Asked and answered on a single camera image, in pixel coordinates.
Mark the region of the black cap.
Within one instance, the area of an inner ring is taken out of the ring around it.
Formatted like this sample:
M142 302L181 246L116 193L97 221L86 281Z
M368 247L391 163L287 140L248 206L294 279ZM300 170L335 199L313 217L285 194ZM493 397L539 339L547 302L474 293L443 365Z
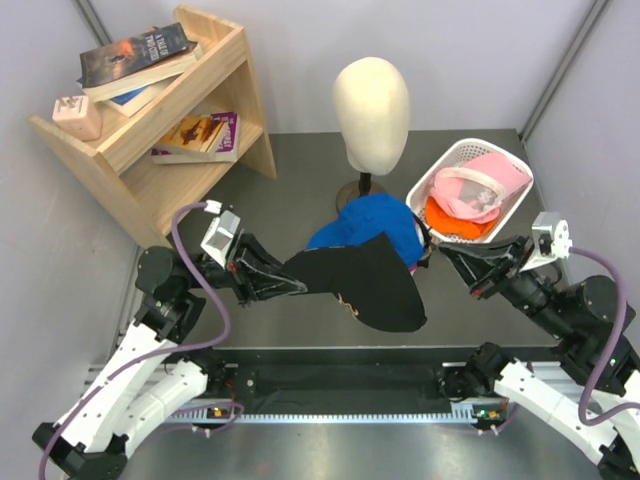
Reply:
M357 246L301 251L284 263L283 272L303 283L309 295L332 294L369 328L411 333L427 322L409 268L384 233Z

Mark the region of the blue cap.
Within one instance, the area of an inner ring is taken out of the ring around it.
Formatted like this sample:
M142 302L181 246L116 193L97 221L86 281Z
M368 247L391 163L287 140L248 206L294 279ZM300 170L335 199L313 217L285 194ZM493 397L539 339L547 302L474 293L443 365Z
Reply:
M411 209L395 197L373 194L348 202L336 219L321 227L307 243L308 249L357 246L377 235L387 235L409 269L425 254Z

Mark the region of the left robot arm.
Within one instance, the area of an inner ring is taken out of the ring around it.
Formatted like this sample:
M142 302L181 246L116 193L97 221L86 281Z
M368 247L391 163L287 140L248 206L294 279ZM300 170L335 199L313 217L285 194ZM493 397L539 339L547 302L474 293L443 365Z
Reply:
M307 281L288 262L241 232L223 249L192 255L181 238L139 258L136 287L142 303L125 336L80 399L58 420L40 424L39 478L54 464L71 479L116 479L141 443L188 401L216 396L225 370L213 349L231 333L231 316L218 292L242 304L306 294Z

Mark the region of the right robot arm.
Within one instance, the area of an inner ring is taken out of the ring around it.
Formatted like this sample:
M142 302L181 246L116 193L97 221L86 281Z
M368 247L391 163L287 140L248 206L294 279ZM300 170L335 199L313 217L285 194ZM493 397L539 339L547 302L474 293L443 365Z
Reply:
M541 381L521 360L493 343L479 346L466 364L440 373L449 398L497 395L551 426L597 467L604 479L639 476L639 355L624 331L635 317L620 274L588 277L565 289L538 268L570 254L601 257L573 246L564 231L539 230L486 244L438 247L477 299L501 295L557 340L551 353L582 386L579 401Z

